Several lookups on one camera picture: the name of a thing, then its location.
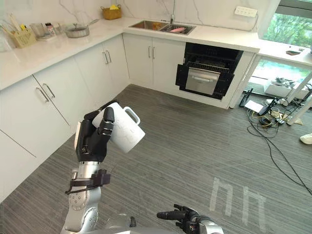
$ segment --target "window frame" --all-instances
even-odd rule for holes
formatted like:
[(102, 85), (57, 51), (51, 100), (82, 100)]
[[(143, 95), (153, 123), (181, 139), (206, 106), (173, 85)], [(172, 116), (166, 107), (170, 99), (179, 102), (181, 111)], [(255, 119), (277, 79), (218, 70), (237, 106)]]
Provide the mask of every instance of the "window frame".
[(312, 1), (281, 0), (275, 13), (312, 19)]

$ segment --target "mug handle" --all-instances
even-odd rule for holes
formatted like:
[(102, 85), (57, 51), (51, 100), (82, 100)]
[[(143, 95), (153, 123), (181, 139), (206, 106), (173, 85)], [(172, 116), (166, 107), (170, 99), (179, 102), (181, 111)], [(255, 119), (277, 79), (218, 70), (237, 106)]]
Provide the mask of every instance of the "mug handle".
[(140, 122), (141, 122), (140, 118), (137, 116), (137, 114), (136, 114), (129, 106), (126, 106), (125, 108), (123, 108), (123, 110), (124, 110), (128, 115), (131, 114), (131, 116), (136, 120), (136, 124), (137, 124), (137, 125), (140, 124)]

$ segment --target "white cabinet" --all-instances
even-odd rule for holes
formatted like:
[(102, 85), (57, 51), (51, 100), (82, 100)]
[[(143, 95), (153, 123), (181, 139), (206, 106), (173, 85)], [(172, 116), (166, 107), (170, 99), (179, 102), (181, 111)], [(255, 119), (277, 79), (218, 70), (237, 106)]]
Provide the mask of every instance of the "white cabinet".
[(153, 85), (152, 38), (123, 34), (130, 81), (144, 87)]
[(71, 135), (68, 124), (33, 77), (1, 90), (0, 129), (36, 156), (39, 164)]
[(38, 166), (37, 159), (0, 130), (0, 203)]
[(122, 35), (74, 56), (95, 108), (111, 101), (129, 83)]
[(162, 92), (175, 86), (176, 68), (183, 63), (185, 42), (124, 34), (131, 83)]
[(117, 95), (130, 84), (122, 35), (105, 41), (102, 47), (108, 59), (108, 68)]
[(153, 49), (154, 88), (166, 93), (178, 90), (176, 69), (183, 64), (185, 42), (153, 38)]
[(82, 51), (74, 58), (93, 98), (94, 108), (110, 101), (114, 97), (114, 85), (102, 44)]
[(73, 57), (34, 74), (50, 101), (69, 123), (71, 133), (77, 122), (94, 110), (91, 95)]

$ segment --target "tree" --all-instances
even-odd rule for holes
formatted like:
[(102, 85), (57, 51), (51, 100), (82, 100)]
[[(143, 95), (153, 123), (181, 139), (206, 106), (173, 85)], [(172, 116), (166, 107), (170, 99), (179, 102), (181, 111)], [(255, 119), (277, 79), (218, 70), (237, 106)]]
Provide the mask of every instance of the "tree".
[(312, 36), (308, 34), (309, 30), (312, 30), (312, 19), (274, 14), (263, 39), (310, 47), (312, 45)]

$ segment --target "white countertop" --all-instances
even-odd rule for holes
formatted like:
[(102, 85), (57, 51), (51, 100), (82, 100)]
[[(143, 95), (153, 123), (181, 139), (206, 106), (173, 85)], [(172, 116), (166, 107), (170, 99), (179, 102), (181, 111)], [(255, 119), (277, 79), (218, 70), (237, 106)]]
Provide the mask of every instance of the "white countertop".
[(258, 33), (245, 32), (235, 29), (210, 27), (203, 25), (193, 25), (196, 28), (189, 35), (164, 33), (154, 30), (142, 30), (138, 28), (127, 27), (124, 32), (138, 34), (149, 37), (164, 38), (192, 42), (197, 44), (212, 45), (236, 50), (243, 50), (258, 53)]
[(307, 49), (300, 55), (290, 56), (285, 53), (289, 45), (260, 40), (257, 33), (196, 25), (189, 35), (180, 35), (129, 27), (142, 20), (127, 17), (115, 20), (101, 19), (89, 26), (90, 35), (87, 37), (70, 39), (63, 34), (52, 41), (38, 41), (23, 49), (17, 48), (10, 52), (0, 53), (2, 66), (0, 90), (123, 32), (249, 51), (312, 66), (310, 50)]
[(65, 34), (51, 41), (37, 41), (35, 44), (10, 52), (0, 53), (0, 90), (4, 89), (44, 68), (60, 62), (87, 48), (113, 38), (123, 32), (125, 27), (138, 22), (134, 18), (118, 20), (99, 20), (90, 25), (90, 35), (71, 39)]
[(286, 51), (294, 50), (298, 48), (298, 46), (290, 47), (288, 44), (269, 40), (259, 40), (259, 46), (261, 48), (258, 53), (259, 55), (312, 67), (312, 54), (310, 53), (310, 48), (302, 51), (299, 55), (288, 55), (286, 54)]

